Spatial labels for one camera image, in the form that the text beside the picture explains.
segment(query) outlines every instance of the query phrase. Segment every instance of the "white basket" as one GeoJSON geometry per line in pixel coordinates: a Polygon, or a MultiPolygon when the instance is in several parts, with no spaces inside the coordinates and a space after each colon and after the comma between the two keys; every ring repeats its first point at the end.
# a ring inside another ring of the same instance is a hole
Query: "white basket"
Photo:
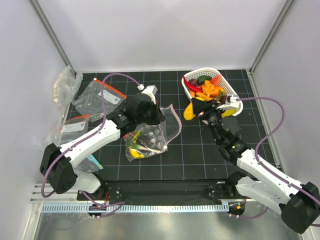
{"type": "MultiPolygon", "coordinates": [[[[188,72],[187,74],[184,75],[185,79],[189,82],[191,79],[197,79],[200,76],[206,75],[210,76],[212,78],[218,76],[221,74],[218,70],[211,68],[211,67],[204,67],[200,68],[191,72],[188,72]]],[[[188,99],[191,101],[191,95],[189,93],[189,88],[185,85],[184,78],[181,79],[182,86],[184,88],[184,92],[187,95],[188,99]]],[[[235,90],[230,86],[230,84],[227,82],[227,80],[222,76],[221,82],[218,85],[219,87],[222,87],[225,90],[226,94],[237,94],[235,90]]],[[[242,101],[239,101],[239,106],[236,108],[236,112],[232,114],[233,116],[239,115],[242,110],[244,109],[244,104],[242,101]]]]}

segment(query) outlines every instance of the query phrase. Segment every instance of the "black table surface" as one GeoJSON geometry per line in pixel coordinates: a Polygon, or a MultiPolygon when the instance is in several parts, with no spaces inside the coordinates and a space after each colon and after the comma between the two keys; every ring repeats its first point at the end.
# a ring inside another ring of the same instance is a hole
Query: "black table surface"
{"type": "MultiPolygon", "coordinates": [[[[183,112],[188,100],[181,84],[181,78],[189,71],[149,71],[124,72],[144,86],[155,85],[158,88],[156,99],[162,107],[173,104],[181,119],[181,134],[168,146],[168,151],[145,159],[128,161],[122,139],[103,146],[93,155],[103,166],[98,174],[106,181],[124,180],[193,180],[225,179],[235,171],[247,172],[226,162],[218,152],[218,146],[207,125],[193,119],[186,121],[183,112]]],[[[239,70],[220,70],[240,98],[253,97],[253,91],[247,72],[239,70]]],[[[82,94],[93,78],[102,80],[108,73],[86,73],[76,95],[82,94]]],[[[126,77],[113,76],[106,81],[112,87],[127,96],[138,93],[137,85],[126,77]]],[[[236,118],[242,128],[240,137],[251,147],[266,135],[256,101],[243,102],[243,111],[236,118]]],[[[80,116],[71,105],[67,119],[80,116]]],[[[89,130],[101,123],[90,122],[89,130]]],[[[268,141],[262,144],[259,155],[275,166],[272,150],[268,141]]]]}

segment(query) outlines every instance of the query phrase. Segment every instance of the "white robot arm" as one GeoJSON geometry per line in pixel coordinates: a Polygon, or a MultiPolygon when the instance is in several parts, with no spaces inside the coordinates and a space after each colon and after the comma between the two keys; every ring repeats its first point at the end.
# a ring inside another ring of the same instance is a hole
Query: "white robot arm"
{"type": "Polygon", "coordinates": [[[156,86],[147,86],[141,93],[129,96],[106,117],[105,122],[88,133],[61,145],[60,148],[53,143],[47,146],[40,166],[42,175],[45,175],[49,165],[58,155],[66,152],[48,176],[48,182],[54,191],[63,194],[75,189],[92,194],[95,199],[103,195],[106,192],[104,181],[96,174],[77,171],[76,167],[102,146],[134,131],[138,124],[157,125],[163,122],[165,117],[156,103],[156,92],[156,86]]]}
{"type": "MultiPolygon", "coordinates": [[[[102,146],[134,131],[138,124],[157,125],[164,121],[165,117],[156,103],[156,91],[155,86],[146,87],[142,93],[128,97],[124,104],[110,113],[102,123],[103,127],[99,125],[80,138],[63,144],[61,148],[54,144],[46,147],[40,166],[43,175],[53,160],[66,152],[48,176],[48,182],[57,194],[76,189],[87,192],[94,199],[100,199],[107,192],[105,182],[98,175],[76,171],[75,168],[102,146]],[[87,139],[94,132],[97,134],[87,139]]],[[[227,97],[224,101],[225,105],[234,105],[235,97],[227,97]]],[[[226,180],[230,194],[234,192],[237,196],[260,202],[281,215],[283,221],[295,232],[303,233],[320,216],[320,208],[301,191],[281,181],[276,174],[320,199],[318,188],[311,182],[304,185],[287,176],[260,156],[256,159],[255,151],[238,138],[240,128],[236,118],[222,118],[220,103],[192,98],[192,105],[193,113],[208,122],[223,158],[260,180],[256,182],[243,173],[235,172],[226,180]]]]}
{"type": "MultiPolygon", "coordinates": [[[[232,98],[227,97],[225,101],[231,102],[232,98]]],[[[260,156],[257,159],[255,150],[238,138],[237,119],[234,116],[222,118],[223,111],[216,101],[203,102],[193,98],[192,105],[193,113],[208,122],[222,157],[260,180],[256,182],[235,172],[226,180],[230,194],[260,202],[278,213],[292,230],[303,233],[320,216],[318,204],[303,191],[319,200],[318,188],[311,182],[302,184],[287,176],[260,156]]]]}

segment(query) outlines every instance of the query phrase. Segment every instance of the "yellow pepper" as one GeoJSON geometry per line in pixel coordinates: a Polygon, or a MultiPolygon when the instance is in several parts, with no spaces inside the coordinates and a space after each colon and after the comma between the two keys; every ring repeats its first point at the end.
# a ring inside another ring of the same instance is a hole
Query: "yellow pepper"
{"type": "MultiPolygon", "coordinates": [[[[133,136],[133,143],[137,142],[138,137],[140,136],[141,131],[137,131],[136,134],[133,136]]],[[[140,152],[137,151],[137,149],[131,148],[129,147],[129,151],[132,157],[134,157],[135,159],[143,159],[145,156],[142,155],[140,152]]]]}
{"type": "Polygon", "coordinates": [[[211,95],[213,95],[214,91],[215,85],[213,85],[209,80],[205,80],[204,85],[202,86],[202,92],[196,92],[195,94],[207,102],[212,99],[211,95]]]}
{"type": "Polygon", "coordinates": [[[235,108],[232,108],[232,109],[227,109],[225,110],[224,113],[221,114],[221,116],[224,118],[224,117],[229,117],[231,116],[232,114],[235,114],[236,113],[236,109],[235,108]]]}
{"type": "MultiPolygon", "coordinates": [[[[201,101],[203,101],[204,99],[201,97],[196,97],[196,99],[199,99],[201,101]]],[[[192,106],[192,102],[190,102],[190,104],[186,107],[186,109],[183,112],[183,117],[185,120],[190,121],[192,119],[194,119],[196,115],[194,115],[194,108],[192,106]]]]}

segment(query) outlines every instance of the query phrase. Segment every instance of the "ziplock bag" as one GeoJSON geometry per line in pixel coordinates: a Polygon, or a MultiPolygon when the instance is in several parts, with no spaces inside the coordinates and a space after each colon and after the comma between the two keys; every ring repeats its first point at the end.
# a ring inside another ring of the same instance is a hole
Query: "ziplock bag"
{"type": "MultiPolygon", "coordinates": [[[[86,134],[89,129],[89,117],[90,115],[77,116],[66,121],[56,134],[54,142],[58,143],[57,146],[74,141],[86,134]]],[[[74,170],[84,173],[93,173],[101,169],[103,169],[103,167],[96,158],[93,155],[89,155],[80,162],[74,170]]]]}
{"type": "Polygon", "coordinates": [[[53,84],[53,101],[59,106],[67,107],[78,92],[83,78],[81,72],[74,77],[68,65],[53,84]]]}
{"type": "MultiPolygon", "coordinates": [[[[90,122],[95,122],[104,115],[101,103],[101,84],[102,81],[98,79],[92,80],[79,98],[72,101],[73,106],[81,115],[90,115],[90,122]]],[[[105,83],[103,98],[106,114],[109,114],[115,110],[127,96],[105,83]]]]}
{"type": "Polygon", "coordinates": [[[145,159],[168,150],[168,144],[181,132],[181,121],[173,105],[160,108],[165,121],[158,125],[139,125],[135,131],[123,137],[125,155],[129,162],[145,159]]]}

